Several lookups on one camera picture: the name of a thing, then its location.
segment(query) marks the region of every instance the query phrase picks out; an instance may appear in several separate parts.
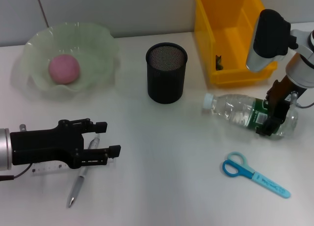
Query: white wall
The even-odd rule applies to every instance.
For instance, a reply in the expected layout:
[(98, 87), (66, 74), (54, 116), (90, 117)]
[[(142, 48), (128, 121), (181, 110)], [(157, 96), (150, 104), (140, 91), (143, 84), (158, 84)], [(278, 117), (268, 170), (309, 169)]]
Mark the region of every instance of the white wall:
[(0, 0), (0, 46), (24, 44), (44, 28), (37, 0)]
[[(314, 21), (313, 0), (262, 0), (286, 20)], [(192, 31), (194, 0), (41, 0), (48, 23), (89, 21), (113, 36)], [(26, 43), (45, 28), (37, 0), (0, 0), (0, 46)]]

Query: silver pen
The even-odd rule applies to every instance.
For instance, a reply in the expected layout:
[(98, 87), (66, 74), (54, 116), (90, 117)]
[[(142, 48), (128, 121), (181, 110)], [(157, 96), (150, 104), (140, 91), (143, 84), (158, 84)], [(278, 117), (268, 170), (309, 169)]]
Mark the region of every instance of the silver pen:
[[(100, 135), (97, 134), (95, 136), (95, 138), (90, 142), (88, 149), (96, 149), (99, 145), (99, 141), (100, 141)], [(79, 175), (77, 176), (77, 178), (74, 182), (74, 185), (72, 187), (72, 190), (70, 192), (70, 195), (69, 195), (69, 199), (68, 199), (68, 203), (67, 203), (67, 206), (69, 208), (73, 205), (74, 201), (76, 201), (76, 199), (78, 198), (79, 191), (83, 185), (85, 176), (87, 174), (87, 170), (88, 170), (88, 167), (81, 167), (80, 168)]]

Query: yellow storage box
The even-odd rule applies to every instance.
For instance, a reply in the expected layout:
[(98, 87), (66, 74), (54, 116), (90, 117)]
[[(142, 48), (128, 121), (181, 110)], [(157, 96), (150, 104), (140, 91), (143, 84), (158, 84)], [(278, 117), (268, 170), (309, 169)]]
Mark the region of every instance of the yellow storage box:
[[(269, 78), (277, 68), (273, 62), (253, 73), (245, 66), (254, 25), (263, 9), (261, 0), (196, 0), (195, 37), (212, 84), (251, 85)], [(221, 56), (222, 70), (216, 70), (216, 56)]]

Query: scissors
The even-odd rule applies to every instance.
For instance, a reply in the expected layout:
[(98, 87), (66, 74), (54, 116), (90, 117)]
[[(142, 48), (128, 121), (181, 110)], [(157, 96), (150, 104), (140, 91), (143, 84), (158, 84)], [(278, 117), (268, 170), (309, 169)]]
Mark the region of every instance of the scissors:
[[(242, 159), (242, 164), (238, 163), (237, 161), (232, 159), (232, 156), (239, 156)], [(230, 173), (226, 170), (226, 165), (230, 165), (237, 169), (237, 173)], [(280, 195), (283, 198), (289, 198), (291, 196), (290, 192), (284, 189), (283, 187), (279, 186), (277, 183), (271, 181), (270, 179), (266, 178), (264, 175), (258, 173), (254, 169), (248, 166), (247, 160), (244, 155), (240, 152), (231, 152), (229, 153), (227, 160), (224, 161), (222, 164), (223, 171), (230, 177), (237, 177), (242, 175), (251, 179), (252, 181), (262, 185), (263, 187), (271, 190), (272, 192)]]

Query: white table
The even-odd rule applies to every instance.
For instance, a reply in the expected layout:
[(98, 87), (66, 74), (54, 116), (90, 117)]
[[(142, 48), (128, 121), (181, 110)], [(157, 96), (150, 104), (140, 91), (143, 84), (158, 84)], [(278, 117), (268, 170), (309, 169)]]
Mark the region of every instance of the white table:
[[(296, 24), (303, 30), (314, 24)], [(146, 89), (145, 53), (170, 41), (186, 49), (184, 93), (171, 105), (152, 101)], [(0, 48), (1, 127), (18, 131), (49, 129), (60, 119), (91, 118), (108, 122), (102, 147), (120, 144), (114, 164), (88, 173), (77, 202), (66, 201), (77, 170), (46, 176), (30, 171), (0, 182), (3, 225), (20, 226), (312, 226), (314, 223), (314, 112), (300, 110), (293, 139), (270, 141), (254, 132), (204, 116), (207, 90), (192, 33), (119, 38), (115, 76), (93, 92), (58, 99), (25, 87), (16, 73), (23, 46)], [(285, 74), (293, 53), (279, 63), (268, 82), (210, 92), (242, 93), (264, 98), (275, 79)], [(299, 103), (314, 101), (306, 91)], [(85, 136), (88, 144), (93, 134)], [(231, 151), (243, 153), (257, 171), (291, 192), (283, 199), (244, 177), (229, 178), (221, 164)], [(21, 172), (26, 166), (13, 166)]]

